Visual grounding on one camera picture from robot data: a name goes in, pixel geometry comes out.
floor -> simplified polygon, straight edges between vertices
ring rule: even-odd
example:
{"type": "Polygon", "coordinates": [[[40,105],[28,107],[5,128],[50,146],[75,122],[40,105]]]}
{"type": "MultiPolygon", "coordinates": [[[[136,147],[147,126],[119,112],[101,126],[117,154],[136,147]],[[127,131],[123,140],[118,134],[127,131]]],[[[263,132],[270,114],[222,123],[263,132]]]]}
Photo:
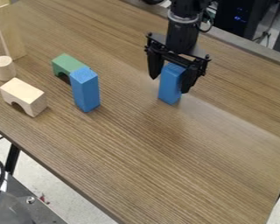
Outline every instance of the floor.
{"type": "MultiPolygon", "coordinates": [[[[5,139],[0,141],[2,162],[7,157],[10,145],[5,139]]],[[[20,154],[14,176],[38,197],[44,194],[46,202],[49,202],[48,206],[69,224],[116,224],[105,213],[24,153],[20,154]]]]}

blue rectangular block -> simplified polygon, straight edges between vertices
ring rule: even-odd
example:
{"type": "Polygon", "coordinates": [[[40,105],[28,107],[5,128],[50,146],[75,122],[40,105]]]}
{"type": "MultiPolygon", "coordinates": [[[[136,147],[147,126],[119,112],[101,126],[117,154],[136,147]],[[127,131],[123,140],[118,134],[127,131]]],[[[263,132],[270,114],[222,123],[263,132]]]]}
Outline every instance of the blue rectangular block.
{"type": "Polygon", "coordinates": [[[84,112],[101,105],[100,87],[97,74],[84,66],[70,73],[75,104],[84,112]]]}
{"type": "Polygon", "coordinates": [[[169,63],[164,66],[161,73],[161,81],[158,89],[158,98],[168,104],[174,104],[181,96],[180,79],[185,71],[182,66],[169,63]]]}

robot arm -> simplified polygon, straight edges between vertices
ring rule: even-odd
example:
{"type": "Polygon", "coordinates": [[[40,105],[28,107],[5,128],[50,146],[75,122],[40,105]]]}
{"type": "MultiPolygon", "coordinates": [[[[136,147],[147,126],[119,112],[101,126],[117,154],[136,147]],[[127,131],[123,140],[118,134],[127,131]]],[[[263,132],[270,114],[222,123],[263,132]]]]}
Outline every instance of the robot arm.
{"type": "Polygon", "coordinates": [[[156,33],[147,35],[145,51],[152,79],[160,75],[165,60],[184,67],[181,92],[185,94],[201,75],[206,74],[210,57],[199,49],[196,42],[200,32],[201,14],[210,2],[211,0],[171,0],[167,36],[156,33]],[[195,60],[190,61],[180,54],[192,56],[195,60]]]}

wooden table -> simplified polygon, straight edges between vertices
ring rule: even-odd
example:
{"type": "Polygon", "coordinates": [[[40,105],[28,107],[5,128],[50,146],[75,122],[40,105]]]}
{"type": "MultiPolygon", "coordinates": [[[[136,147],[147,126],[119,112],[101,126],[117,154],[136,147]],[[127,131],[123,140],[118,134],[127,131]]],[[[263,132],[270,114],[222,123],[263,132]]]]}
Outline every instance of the wooden table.
{"type": "Polygon", "coordinates": [[[165,19],[118,0],[14,7],[28,52],[18,78],[47,92],[49,106],[32,119],[0,95],[0,131],[21,150],[121,223],[268,219],[280,191],[278,64],[201,36],[208,74],[171,107],[144,54],[144,34],[165,32],[165,19]],[[61,53],[99,74],[96,111],[79,111],[53,76],[61,53]]]}

wooden cylinder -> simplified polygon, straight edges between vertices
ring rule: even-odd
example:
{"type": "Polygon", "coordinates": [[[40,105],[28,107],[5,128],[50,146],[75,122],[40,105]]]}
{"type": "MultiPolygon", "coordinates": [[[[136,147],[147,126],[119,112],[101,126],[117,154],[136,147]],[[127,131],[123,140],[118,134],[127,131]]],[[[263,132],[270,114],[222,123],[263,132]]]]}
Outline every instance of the wooden cylinder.
{"type": "Polygon", "coordinates": [[[9,81],[17,75],[12,58],[0,56],[0,81],[9,81]]]}

